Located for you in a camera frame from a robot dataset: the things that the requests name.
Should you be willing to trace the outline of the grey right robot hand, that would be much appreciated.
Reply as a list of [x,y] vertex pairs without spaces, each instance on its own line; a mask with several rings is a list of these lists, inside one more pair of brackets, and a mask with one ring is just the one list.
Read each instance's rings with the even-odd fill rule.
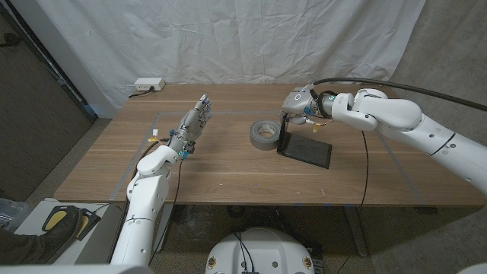
[[285,98],[280,110],[280,122],[303,125],[314,123],[311,117],[323,118],[319,110],[318,95],[313,84],[295,88]]

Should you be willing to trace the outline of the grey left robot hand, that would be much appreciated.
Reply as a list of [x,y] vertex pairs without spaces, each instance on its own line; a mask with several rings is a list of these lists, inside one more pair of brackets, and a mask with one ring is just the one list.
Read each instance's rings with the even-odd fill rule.
[[203,94],[194,108],[181,119],[179,127],[170,137],[168,146],[176,152],[187,151],[192,154],[196,140],[202,134],[206,123],[212,117],[211,101],[207,94]]

